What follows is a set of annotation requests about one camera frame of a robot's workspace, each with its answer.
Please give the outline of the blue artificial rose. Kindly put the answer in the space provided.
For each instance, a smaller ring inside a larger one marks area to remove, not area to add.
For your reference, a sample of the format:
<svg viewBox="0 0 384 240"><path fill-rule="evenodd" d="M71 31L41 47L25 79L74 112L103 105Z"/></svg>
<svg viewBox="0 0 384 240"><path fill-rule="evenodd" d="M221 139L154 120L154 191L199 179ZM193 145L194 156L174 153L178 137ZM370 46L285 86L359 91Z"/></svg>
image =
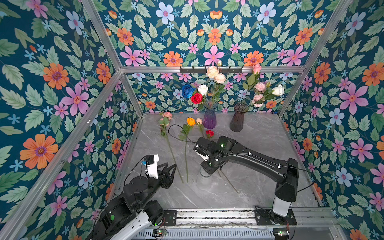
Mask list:
<svg viewBox="0 0 384 240"><path fill-rule="evenodd" d="M194 95L195 89L191 85L184 85L182 87L182 96L189 99Z"/></svg>

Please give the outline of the dark smoky glass vase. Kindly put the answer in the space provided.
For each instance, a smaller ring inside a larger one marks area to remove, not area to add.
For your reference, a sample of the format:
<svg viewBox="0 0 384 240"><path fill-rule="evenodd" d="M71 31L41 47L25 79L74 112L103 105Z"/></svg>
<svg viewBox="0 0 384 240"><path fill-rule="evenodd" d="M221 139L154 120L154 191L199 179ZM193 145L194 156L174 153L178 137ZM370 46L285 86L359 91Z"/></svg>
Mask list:
<svg viewBox="0 0 384 240"><path fill-rule="evenodd" d="M234 107L235 113L230 123L230 129L233 132L240 132L244 126L245 113L248 112L248 106L243 103L238 103Z"/></svg>

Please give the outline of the small pink rose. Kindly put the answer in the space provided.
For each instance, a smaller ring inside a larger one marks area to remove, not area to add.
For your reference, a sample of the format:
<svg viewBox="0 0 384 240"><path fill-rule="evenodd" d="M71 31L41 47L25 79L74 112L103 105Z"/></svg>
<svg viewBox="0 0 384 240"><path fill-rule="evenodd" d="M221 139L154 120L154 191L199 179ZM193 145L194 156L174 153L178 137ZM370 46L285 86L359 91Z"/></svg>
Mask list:
<svg viewBox="0 0 384 240"><path fill-rule="evenodd" d="M249 98L250 100L254 96L254 91L249 92L249 86L256 84L260 81L260 76L261 76L261 70L262 66L260 64L254 65L252 67L252 72L250 73L249 76L247 76L246 81L243 84L243 88L246 91L246 98Z"/></svg>

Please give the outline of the pink carnation top flower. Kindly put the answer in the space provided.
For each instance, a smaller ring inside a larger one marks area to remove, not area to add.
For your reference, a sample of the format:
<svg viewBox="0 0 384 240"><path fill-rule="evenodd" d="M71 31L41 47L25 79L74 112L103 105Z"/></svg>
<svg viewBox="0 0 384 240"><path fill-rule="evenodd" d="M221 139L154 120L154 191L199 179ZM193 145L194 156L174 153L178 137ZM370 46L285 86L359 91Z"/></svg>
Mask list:
<svg viewBox="0 0 384 240"><path fill-rule="evenodd" d="M164 137L166 139L167 144L169 146L169 149L171 151L172 158L174 160L174 163L176 164L176 158L174 156L172 146L171 146L169 136L168 136L168 126L170 124L170 121L173 118L173 115L170 112L160 113L160 115L162 116L162 118L159 120L159 125L161 128L161 135L162 135L162 137Z"/></svg>

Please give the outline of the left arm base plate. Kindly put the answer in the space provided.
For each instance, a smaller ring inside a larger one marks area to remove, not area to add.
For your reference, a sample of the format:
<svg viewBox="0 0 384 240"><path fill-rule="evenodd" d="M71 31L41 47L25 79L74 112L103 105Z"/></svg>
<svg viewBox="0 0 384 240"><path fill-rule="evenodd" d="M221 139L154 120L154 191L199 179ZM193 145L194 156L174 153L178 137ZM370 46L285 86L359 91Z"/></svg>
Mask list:
<svg viewBox="0 0 384 240"><path fill-rule="evenodd" d="M155 219L152 220L152 224L158 228L162 226L174 227L176 225L177 215L177 210L165 210L162 214L155 216Z"/></svg>

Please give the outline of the clear glass vase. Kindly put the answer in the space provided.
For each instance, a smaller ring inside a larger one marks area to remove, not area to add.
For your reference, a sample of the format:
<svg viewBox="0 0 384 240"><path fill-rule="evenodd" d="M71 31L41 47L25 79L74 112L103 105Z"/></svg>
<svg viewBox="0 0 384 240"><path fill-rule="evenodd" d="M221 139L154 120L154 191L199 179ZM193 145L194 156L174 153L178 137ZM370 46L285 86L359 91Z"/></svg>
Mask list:
<svg viewBox="0 0 384 240"><path fill-rule="evenodd" d="M205 194L212 194L212 178L202 167L199 168L199 174L197 176L197 188L200 192Z"/></svg>

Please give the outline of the light pink peony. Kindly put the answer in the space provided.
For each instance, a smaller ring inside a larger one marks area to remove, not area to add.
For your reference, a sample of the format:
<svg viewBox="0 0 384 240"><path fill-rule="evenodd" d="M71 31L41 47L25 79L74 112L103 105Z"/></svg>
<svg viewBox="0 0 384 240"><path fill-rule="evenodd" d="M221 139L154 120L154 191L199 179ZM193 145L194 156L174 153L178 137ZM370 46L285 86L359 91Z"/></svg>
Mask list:
<svg viewBox="0 0 384 240"><path fill-rule="evenodd" d="M268 81L258 82L249 86L249 92L254 91L254 96L248 104L248 108L253 106L255 108L262 107L266 101L266 96L270 92L271 83Z"/></svg>

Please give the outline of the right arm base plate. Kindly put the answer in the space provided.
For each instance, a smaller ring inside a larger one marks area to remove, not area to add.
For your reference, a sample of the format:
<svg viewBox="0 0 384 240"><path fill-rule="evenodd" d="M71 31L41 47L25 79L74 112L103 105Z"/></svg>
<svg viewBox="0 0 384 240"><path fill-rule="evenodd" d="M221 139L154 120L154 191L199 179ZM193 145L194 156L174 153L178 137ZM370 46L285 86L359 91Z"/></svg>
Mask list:
<svg viewBox="0 0 384 240"><path fill-rule="evenodd" d="M272 209L264 209L259 206L255 206L255 219L258 226L295 226L297 221L292 209L289 209L287 216L282 217L275 214Z"/></svg>

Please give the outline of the cream pink peony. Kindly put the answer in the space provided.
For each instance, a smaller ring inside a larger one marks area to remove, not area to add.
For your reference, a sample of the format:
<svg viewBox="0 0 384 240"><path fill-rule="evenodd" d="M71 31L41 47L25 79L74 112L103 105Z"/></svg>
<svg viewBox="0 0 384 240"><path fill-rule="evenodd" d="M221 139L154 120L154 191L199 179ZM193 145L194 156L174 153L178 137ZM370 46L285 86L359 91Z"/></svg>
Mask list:
<svg viewBox="0 0 384 240"><path fill-rule="evenodd" d="M224 88L227 78L224 74L218 71L208 71L206 76L213 81L211 87L211 97L214 101L219 101L221 90Z"/></svg>

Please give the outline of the purple blue glass vase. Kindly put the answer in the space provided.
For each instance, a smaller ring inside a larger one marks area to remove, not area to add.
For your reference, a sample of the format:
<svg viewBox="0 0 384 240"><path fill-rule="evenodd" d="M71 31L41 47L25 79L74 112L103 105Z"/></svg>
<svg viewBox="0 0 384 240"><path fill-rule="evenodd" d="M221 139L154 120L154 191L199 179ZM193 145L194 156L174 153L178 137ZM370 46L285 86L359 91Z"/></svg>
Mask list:
<svg viewBox="0 0 384 240"><path fill-rule="evenodd" d="M217 125L216 111L218 103L214 100L206 100L204 103L205 115L203 125L206 129L214 129Z"/></svg>

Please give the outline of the cream peach rose bud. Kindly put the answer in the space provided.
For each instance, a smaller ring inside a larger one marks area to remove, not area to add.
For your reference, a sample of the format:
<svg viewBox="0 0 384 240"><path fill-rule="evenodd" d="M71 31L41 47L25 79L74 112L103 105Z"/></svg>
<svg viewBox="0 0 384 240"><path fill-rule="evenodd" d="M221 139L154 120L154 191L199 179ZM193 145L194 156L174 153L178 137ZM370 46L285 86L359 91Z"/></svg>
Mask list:
<svg viewBox="0 0 384 240"><path fill-rule="evenodd" d="M199 128L199 131L200 131L200 133L201 133L201 135L202 135L202 137L203 138L206 138L206 134L205 134L205 132L204 132L204 125L203 125L203 120L201 119L201 118L197 118L196 119L196 124L197 124L197 126L198 126L198 128Z"/></svg>

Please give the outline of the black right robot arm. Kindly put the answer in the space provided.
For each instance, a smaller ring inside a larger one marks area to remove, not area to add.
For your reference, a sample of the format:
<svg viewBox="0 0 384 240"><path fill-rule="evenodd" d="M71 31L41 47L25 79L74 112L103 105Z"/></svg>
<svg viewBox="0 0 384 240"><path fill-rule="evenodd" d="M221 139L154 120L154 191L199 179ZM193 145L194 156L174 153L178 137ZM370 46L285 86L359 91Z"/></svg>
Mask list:
<svg viewBox="0 0 384 240"><path fill-rule="evenodd" d="M253 151L234 139L221 136L215 141L200 137L194 151L203 158L201 167L212 175L228 163L235 163L261 173L276 183L271 210L261 218L275 225L286 224L290 206L297 200L299 168L295 159L280 160Z"/></svg>

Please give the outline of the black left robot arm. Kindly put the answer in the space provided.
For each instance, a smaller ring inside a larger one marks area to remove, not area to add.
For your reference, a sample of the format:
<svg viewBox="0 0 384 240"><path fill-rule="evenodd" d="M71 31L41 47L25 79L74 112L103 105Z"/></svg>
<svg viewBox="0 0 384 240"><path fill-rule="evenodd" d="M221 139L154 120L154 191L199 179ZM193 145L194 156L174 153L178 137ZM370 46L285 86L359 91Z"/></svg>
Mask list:
<svg viewBox="0 0 384 240"><path fill-rule="evenodd" d="M160 188L169 189L177 165L158 167L158 178L137 176L102 211L88 240L131 240L150 226L162 224L164 209L152 200Z"/></svg>

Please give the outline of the red artificial rose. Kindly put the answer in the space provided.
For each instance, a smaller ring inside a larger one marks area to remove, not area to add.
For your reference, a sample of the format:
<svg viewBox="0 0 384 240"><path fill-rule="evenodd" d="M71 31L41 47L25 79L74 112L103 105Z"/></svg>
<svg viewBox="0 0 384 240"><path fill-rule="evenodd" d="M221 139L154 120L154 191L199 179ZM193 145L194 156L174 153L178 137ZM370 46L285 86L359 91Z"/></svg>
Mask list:
<svg viewBox="0 0 384 240"><path fill-rule="evenodd" d="M192 97L191 97L191 101L194 105L199 105L203 102L203 95L200 94L200 93L195 93Z"/></svg>

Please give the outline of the orange artificial flower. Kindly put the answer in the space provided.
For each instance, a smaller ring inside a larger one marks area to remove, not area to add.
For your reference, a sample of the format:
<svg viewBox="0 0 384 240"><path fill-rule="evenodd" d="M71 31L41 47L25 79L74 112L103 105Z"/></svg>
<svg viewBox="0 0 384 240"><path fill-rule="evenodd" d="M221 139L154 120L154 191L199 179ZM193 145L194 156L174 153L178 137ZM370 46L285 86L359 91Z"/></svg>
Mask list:
<svg viewBox="0 0 384 240"><path fill-rule="evenodd" d="M188 142L192 142L189 139L189 133L193 129L194 125L196 124L196 121L194 118L187 118L187 123L183 124L181 127L182 130L180 131L180 139L185 142L185 147L184 147L184 157L185 157L185 164L186 164L186 178L187 182L189 182L189 169L188 169L188 160L187 160L187 146Z"/></svg>

